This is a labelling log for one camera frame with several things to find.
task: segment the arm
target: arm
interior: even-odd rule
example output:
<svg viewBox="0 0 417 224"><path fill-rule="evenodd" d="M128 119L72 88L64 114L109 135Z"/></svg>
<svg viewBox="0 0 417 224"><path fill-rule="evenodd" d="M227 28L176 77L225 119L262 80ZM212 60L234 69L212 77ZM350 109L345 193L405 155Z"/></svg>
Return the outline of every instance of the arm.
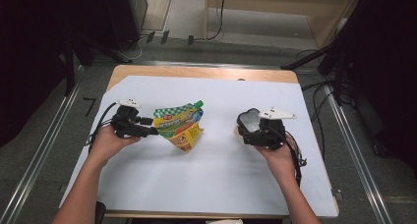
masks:
<svg viewBox="0 0 417 224"><path fill-rule="evenodd" d="M292 137L287 136L287 140L293 147L295 146ZM261 146L255 146L255 148L266 159L270 172L281 187L292 222L294 224L320 223L297 185L295 168L288 146L282 146L277 150L269 150Z"/></svg>
<svg viewBox="0 0 417 224"><path fill-rule="evenodd" d="M107 160L139 138L118 138L111 126L102 128L67 198L52 223L94 223L101 169Z"/></svg>

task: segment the tripod leg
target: tripod leg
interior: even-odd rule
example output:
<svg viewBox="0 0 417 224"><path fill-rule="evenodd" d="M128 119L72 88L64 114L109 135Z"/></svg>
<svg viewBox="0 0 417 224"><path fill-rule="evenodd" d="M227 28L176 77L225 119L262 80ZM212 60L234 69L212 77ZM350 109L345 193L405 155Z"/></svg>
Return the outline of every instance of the tripod leg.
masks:
<svg viewBox="0 0 417 224"><path fill-rule="evenodd" d="M338 106L341 106L341 99L340 99L341 84L343 81L344 70L347 67L347 65L348 65L348 62L346 61L346 55L343 52L341 52L339 54L339 59L336 64L336 74L335 74L335 79L334 79L334 90L333 90L333 97L334 97L334 100L336 100Z"/></svg>
<svg viewBox="0 0 417 224"><path fill-rule="evenodd" d="M106 54L107 56L109 56L110 58L112 58L113 60L115 60L117 62L121 62L121 63L128 63L127 61L123 60L122 57L120 57L116 53L112 52L108 48L103 47L102 45L98 44L97 42L95 42L91 38L89 38L87 36L84 36L82 34L79 34L78 37L80 38L80 40L84 41L85 43L87 43L87 44L89 44L91 46L94 46L99 51L103 52L104 54Z"/></svg>
<svg viewBox="0 0 417 224"><path fill-rule="evenodd" d="M74 54L73 54L73 39L68 34L65 39L65 72L67 76L67 88L65 89L65 95L70 94L75 85L75 73L74 73Z"/></svg>
<svg viewBox="0 0 417 224"><path fill-rule="evenodd" d="M332 45L328 45L325 48L318 50L302 59L300 59L299 61L292 63L290 65L286 65L286 66L281 66L281 70L295 70L307 63L309 63L310 61L313 61L317 58L319 58L320 56L327 54L328 52L330 52L332 50Z"/></svg>
<svg viewBox="0 0 417 224"><path fill-rule="evenodd" d="M92 66L93 57L89 52L88 47L80 42L78 39L73 41L74 53L80 60L80 63L84 66Z"/></svg>
<svg viewBox="0 0 417 224"><path fill-rule="evenodd" d="M334 65L336 64L336 52L331 51L328 53L325 58L323 59L322 63L320 63L320 66L318 68L320 75L328 75L330 71L334 68Z"/></svg>

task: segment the food package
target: food package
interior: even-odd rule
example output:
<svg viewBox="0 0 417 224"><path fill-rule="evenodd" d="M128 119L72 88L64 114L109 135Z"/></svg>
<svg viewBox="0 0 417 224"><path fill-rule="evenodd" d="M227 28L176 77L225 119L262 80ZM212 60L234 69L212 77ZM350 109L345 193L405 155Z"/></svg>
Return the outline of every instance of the food package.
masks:
<svg viewBox="0 0 417 224"><path fill-rule="evenodd" d="M203 102L174 108L160 108L153 112L153 123L159 134L179 149L188 152L204 129L199 126L203 116Z"/></svg>

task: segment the white paper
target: white paper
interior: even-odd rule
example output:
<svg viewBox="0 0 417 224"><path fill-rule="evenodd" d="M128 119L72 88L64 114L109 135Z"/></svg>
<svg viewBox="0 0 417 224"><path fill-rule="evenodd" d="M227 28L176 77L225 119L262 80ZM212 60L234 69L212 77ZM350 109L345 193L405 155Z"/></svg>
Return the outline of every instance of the white paper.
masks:
<svg viewBox="0 0 417 224"><path fill-rule="evenodd" d="M108 210L288 215L266 161L233 134L240 113L274 106L297 116L284 119L283 124L307 158L308 165L301 168L307 201L318 216L337 216L300 85L131 76L104 94L91 131L111 103L125 98L142 104L141 117L152 117L156 108L202 100L200 125L205 131L189 153L162 137L148 136L110 159L101 173L98 192L98 200ZM86 156L84 150L64 198Z"/></svg>

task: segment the wooden table edge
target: wooden table edge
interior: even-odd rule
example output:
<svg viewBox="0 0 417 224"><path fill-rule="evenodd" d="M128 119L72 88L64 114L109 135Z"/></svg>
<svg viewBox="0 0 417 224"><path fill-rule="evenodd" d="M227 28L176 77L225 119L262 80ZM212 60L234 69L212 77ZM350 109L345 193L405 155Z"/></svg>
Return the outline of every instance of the wooden table edge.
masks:
<svg viewBox="0 0 417 224"><path fill-rule="evenodd" d="M220 80L245 80L298 84L297 76L287 70L255 70L216 67L118 65L114 68L107 90L128 76L153 76L175 78L202 78Z"/></svg>
<svg viewBox="0 0 417 224"><path fill-rule="evenodd" d="M106 211L106 217L116 218L196 218L196 219L281 219L289 215L233 214L233 213L200 213L200 212L164 212L164 211Z"/></svg>

